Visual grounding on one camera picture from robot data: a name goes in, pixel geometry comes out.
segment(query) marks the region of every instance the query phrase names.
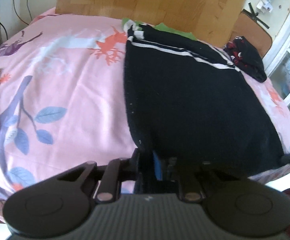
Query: folded black clothing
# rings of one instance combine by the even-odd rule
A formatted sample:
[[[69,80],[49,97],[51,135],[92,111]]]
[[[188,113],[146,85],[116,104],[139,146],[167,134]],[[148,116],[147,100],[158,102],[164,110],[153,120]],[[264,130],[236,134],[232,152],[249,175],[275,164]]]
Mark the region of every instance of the folded black clothing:
[[[124,89],[135,144],[160,158],[225,164],[247,176],[280,167],[270,117],[221,50],[148,25],[130,28]]]
[[[244,36],[236,37],[232,42],[228,42],[224,50],[243,72],[260,83],[266,81],[267,75],[262,58],[258,50]]]

